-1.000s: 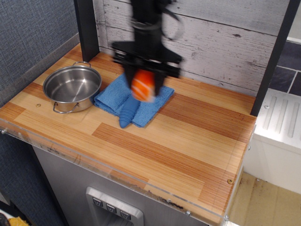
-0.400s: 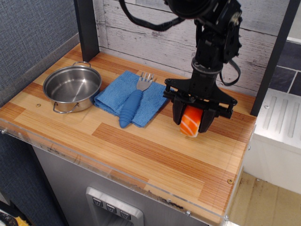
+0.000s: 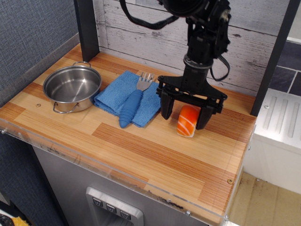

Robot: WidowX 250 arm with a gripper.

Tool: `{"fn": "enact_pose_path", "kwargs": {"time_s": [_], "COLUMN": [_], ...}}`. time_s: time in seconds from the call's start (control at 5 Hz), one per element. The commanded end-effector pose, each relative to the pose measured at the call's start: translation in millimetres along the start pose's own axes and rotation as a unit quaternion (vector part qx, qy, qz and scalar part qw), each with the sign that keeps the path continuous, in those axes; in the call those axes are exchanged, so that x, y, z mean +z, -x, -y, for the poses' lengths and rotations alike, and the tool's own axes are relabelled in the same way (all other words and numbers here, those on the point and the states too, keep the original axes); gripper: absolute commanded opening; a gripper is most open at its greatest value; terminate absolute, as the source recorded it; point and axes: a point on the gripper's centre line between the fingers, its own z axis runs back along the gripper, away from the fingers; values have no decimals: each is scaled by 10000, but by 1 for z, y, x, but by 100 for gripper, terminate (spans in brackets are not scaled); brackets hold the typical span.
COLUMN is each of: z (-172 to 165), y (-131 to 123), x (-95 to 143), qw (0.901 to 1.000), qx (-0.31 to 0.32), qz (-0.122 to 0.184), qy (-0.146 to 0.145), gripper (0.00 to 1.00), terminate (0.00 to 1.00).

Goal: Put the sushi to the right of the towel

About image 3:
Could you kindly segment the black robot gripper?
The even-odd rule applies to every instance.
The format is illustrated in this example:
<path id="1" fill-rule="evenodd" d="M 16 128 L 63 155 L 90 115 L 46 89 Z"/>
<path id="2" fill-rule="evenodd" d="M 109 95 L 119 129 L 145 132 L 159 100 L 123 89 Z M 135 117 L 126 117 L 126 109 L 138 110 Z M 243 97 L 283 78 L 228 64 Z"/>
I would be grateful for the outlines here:
<path id="1" fill-rule="evenodd" d="M 213 62 L 209 60 L 205 64 L 198 64 L 184 60 L 183 76 L 158 77 L 157 94 L 161 98 L 161 115 L 165 120 L 171 116 L 175 100 L 201 107 L 196 130 L 204 129 L 212 114 L 222 112 L 227 95 L 207 82 L 207 74 Z"/>

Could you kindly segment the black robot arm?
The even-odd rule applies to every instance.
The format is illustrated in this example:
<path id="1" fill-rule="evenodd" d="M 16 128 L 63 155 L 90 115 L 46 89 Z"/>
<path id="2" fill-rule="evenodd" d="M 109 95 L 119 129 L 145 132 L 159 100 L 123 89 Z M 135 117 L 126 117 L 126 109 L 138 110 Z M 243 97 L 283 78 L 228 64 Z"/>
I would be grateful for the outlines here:
<path id="1" fill-rule="evenodd" d="M 196 129 L 203 129 L 211 116 L 220 113 L 227 95 L 207 82 L 214 59 L 222 57 L 230 43 L 228 26 L 230 3 L 227 0 L 161 0 L 173 16 L 184 17 L 188 25 L 188 51 L 184 56 L 183 76 L 159 76 L 157 94 L 161 98 L 161 115 L 168 119 L 174 101 L 200 107 Z"/>

